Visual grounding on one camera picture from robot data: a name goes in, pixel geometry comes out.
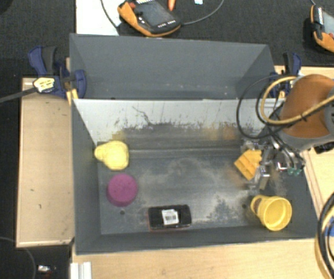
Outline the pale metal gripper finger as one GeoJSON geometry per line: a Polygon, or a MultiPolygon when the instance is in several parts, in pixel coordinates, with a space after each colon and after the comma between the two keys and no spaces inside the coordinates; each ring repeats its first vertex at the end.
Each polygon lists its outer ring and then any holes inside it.
{"type": "Polygon", "coordinates": [[[244,140],[241,146],[241,153],[248,158],[260,158],[262,157],[262,150],[258,148],[255,142],[244,140]]]}
{"type": "Polygon", "coordinates": [[[257,168],[254,175],[254,187],[258,190],[264,190],[270,179],[270,170],[267,166],[257,168]]]}

